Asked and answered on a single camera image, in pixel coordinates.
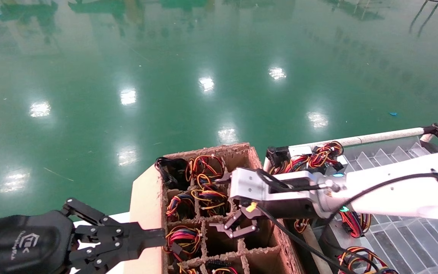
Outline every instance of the black cable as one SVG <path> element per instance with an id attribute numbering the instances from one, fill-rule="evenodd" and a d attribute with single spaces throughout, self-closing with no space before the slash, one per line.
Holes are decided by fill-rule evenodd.
<path id="1" fill-rule="evenodd" d="M 391 268 L 382 268 L 382 269 L 378 270 L 378 272 L 376 272 L 376 274 L 385 274 L 385 273 L 398 274 L 398 272 L 396 270 L 391 269 Z"/>
<path id="2" fill-rule="evenodd" d="M 370 192 L 372 192 L 372 191 L 375 191 L 376 189 L 379 189 L 379 188 L 381 188 L 381 187 L 384 187 L 384 186 L 386 186 L 386 185 L 393 184 L 393 183 L 396 183 L 396 182 L 400 182 L 400 181 L 403 181 L 403 180 L 414 179 L 414 178 L 424 178 L 424 177 L 433 177 L 434 179 L 436 179 L 436 180 L 434 181 L 434 183 L 438 183 L 438 182 L 437 182 L 437 179 L 438 179 L 438 173 L 418 173 L 418 174 L 412 174 L 412 175 L 406 175 L 406 176 L 402 176 L 402 177 L 394 178 L 394 179 L 391 179 L 391 180 L 388 180 L 388 181 L 385 181 L 385 182 L 379 183 L 379 184 L 377 184 L 377 185 L 374 185 L 374 186 L 370 187 L 369 189 L 363 190 L 363 191 L 361 191 L 360 193 L 354 195 L 353 197 L 351 197 L 350 199 L 348 199 L 346 202 L 344 202 L 344 204 L 342 204 L 341 206 L 339 206 L 339 208 L 337 208 L 336 210 L 334 210 L 334 211 L 330 214 L 329 218 L 327 218 L 327 222 L 325 223 L 325 227 L 322 229 L 322 234 L 320 234 L 320 238 L 323 239 L 324 242 L 325 242 L 326 244 L 328 244 L 328 245 L 329 245 L 330 247 L 332 247 L 332 248 L 335 248 L 335 249 L 340 250 L 340 251 L 343 251 L 343 252 L 348 251 L 348 250 L 346 250 L 346 249 L 344 249 L 344 248 L 342 248 L 342 247 L 340 247 L 340 246 L 335 246 L 335 245 L 331 244 L 331 243 L 327 240 L 327 237 L 326 237 L 326 232 L 327 232 L 327 228 L 329 227 L 329 224 L 332 222 L 332 220 L 334 220 L 335 215 L 337 215 L 337 213 L 338 213 L 342 208 L 344 208 L 344 206 L 347 206 L 348 204 L 352 203 L 352 202 L 355 201 L 356 199 L 358 199 L 358 198 L 360 198 L 360 197 L 362 197 L 362 196 L 364 196 L 364 195 L 366 195 L 366 194 L 368 194 L 368 193 L 370 193 Z"/>
<path id="3" fill-rule="evenodd" d="M 261 178 L 261 180 L 265 184 L 269 185 L 272 189 L 274 189 L 278 192 L 295 192 L 295 191 L 309 191 L 309 190 L 320 189 L 320 187 L 318 185 L 289 188 L 287 184 L 278 180 L 277 178 L 273 177 L 273 175 L 269 174 L 268 172 L 266 172 L 262 169 L 257 169 L 256 173 L 259 175 L 259 177 Z"/>
<path id="4" fill-rule="evenodd" d="M 294 240 L 296 243 L 298 243 L 301 247 L 307 249 L 309 252 L 315 254 L 317 257 L 321 258 L 322 260 L 325 260 L 328 264 L 332 265 L 333 267 L 345 272 L 346 274 L 356 274 L 355 272 L 349 270 L 347 267 L 340 266 L 337 261 L 334 261 L 330 259 L 329 257 L 322 254 L 320 251 L 316 250 L 315 248 L 311 247 L 308 243 L 302 241 L 299 237 L 295 236 L 292 232 L 290 232 L 287 228 L 282 226 L 273 216 L 271 216 L 262 206 L 259 204 L 256 206 L 263 212 L 263 214 L 268 217 L 274 225 L 276 225 L 283 233 L 287 234 L 288 237 L 290 237 L 292 240 Z"/>
<path id="5" fill-rule="evenodd" d="M 163 183 L 168 189 L 187 190 L 190 182 L 186 180 L 185 170 L 188 162 L 182 158 L 169 159 L 158 157 L 155 160 L 155 168 L 160 172 Z"/>

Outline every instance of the white pipe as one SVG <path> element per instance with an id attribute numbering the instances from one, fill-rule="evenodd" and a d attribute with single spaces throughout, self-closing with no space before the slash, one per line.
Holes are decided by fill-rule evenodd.
<path id="1" fill-rule="evenodd" d="M 403 129 L 403 130 L 395 130 L 395 131 L 388 131 L 388 132 L 381 132 L 381 133 L 375 133 L 375 134 L 369 134 L 369 135 L 360 135 L 355 137 L 347 137 L 342 139 L 335 139 L 335 141 L 341 143 L 343 146 L 351 146 L 351 145 L 359 145 L 364 143 L 372 143 L 372 142 L 380 142 L 380 141 L 386 141 L 391 139 L 398 139 L 403 137 L 411 137 L 411 136 L 417 136 L 424 134 L 424 129 L 421 127 L 417 128 L 410 128 L 410 129 Z M 302 144 L 301 146 L 310 146 L 311 148 L 325 144 L 327 142 L 331 142 L 334 140 L 327 140 L 322 142 L 314 142 L 314 143 L 308 143 L 308 144 Z"/>
<path id="2" fill-rule="evenodd" d="M 427 133 L 422 135 L 422 137 L 420 137 L 420 141 L 428 143 L 430 142 L 430 140 L 432 140 L 432 138 L 433 138 L 433 134 Z"/>

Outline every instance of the robotic arm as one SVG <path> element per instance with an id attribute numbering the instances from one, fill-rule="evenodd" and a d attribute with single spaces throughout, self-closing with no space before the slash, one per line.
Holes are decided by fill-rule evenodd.
<path id="1" fill-rule="evenodd" d="M 269 175 L 262 170 L 237 168 L 231 173 L 231 197 L 240 209 L 225 224 L 211 224 L 230 238 L 242 237 L 258 229 L 261 208 L 274 218 L 328 218 L 346 201 L 375 188 L 382 182 L 408 175 L 433 174 L 400 180 L 369 191 L 347 205 L 358 213 L 398 215 L 438 219 L 438 153 L 348 173 L 324 176 L 299 171 Z M 252 225 L 238 228 L 248 218 Z"/>
<path id="2" fill-rule="evenodd" d="M 414 178 L 395 182 L 406 175 Z M 259 207 L 274 218 L 327 218 L 364 192 L 347 205 L 349 210 L 438 218 L 438 153 L 345 177 L 308 171 L 269 175 L 262 170 L 236 168 L 225 179 L 231 181 L 231 197 L 240 201 L 240 209 L 226 223 L 211 226 L 230 238 L 258 230 L 256 219 L 265 217 Z M 379 187 L 391 179 L 395 179 L 392 184 Z M 74 228 L 70 215 L 91 225 Z M 244 218 L 252 220 L 252 225 L 239 228 Z M 78 250 L 78 241 L 101 244 Z M 106 273 L 121 261 L 139 258 L 145 248 L 165 244 L 163 229 L 143 230 L 136 222 L 118 223 L 70 198 L 60 211 L 0 218 L 0 274 L 65 274 L 72 267 L 84 274 Z"/>

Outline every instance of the black connector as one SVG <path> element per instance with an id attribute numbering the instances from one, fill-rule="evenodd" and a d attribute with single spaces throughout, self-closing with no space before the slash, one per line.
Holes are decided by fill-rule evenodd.
<path id="1" fill-rule="evenodd" d="M 317 167 L 317 168 L 309 168 L 309 169 L 306 169 L 308 172 L 310 172 L 310 173 L 316 173 L 316 172 L 320 172 L 320 173 L 322 173 L 322 175 L 325 175 L 325 172 L 327 171 L 327 166 L 321 166 L 321 167 Z"/>
<path id="2" fill-rule="evenodd" d="M 188 260 L 184 250 L 177 243 L 174 242 L 170 247 L 170 249 L 172 250 L 173 253 L 177 254 L 183 261 Z"/>
<path id="3" fill-rule="evenodd" d="M 231 267 L 231 263 L 221 260 L 210 260 L 205 263 L 205 268 L 208 270 L 214 270 L 222 267 Z"/>
<path id="4" fill-rule="evenodd" d="M 343 166 L 341 163 L 339 163 L 339 162 L 333 164 L 332 167 L 333 167 L 336 171 L 342 170 L 342 169 L 344 168 L 344 166 Z"/>
<path id="5" fill-rule="evenodd" d="M 344 231 L 346 231 L 346 233 L 351 234 L 352 229 L 351 227 L 349 227 L 349 225 L 345 222 L 342 223 L 342 229 L 344 229 Z"/>
<path id="6" fill-rule="evenodd" d="M 266 149 L 266 158 L 270 160 L 271 165 L 277 168 L 281 166 L 282 162 L 289 160 L 288 149 L 285 149 L 285 147 L 268 147 L 268 149 Z"/>

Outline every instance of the green epoxy floor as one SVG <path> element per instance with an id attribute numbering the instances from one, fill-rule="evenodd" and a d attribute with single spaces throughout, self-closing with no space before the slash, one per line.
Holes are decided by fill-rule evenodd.
<path id="1" fill-rule="evenodd" d="M 125 212 L 176 151 L 438 122 L 438 5 L 357 3 L 0 2 L 0 217 Z"/>

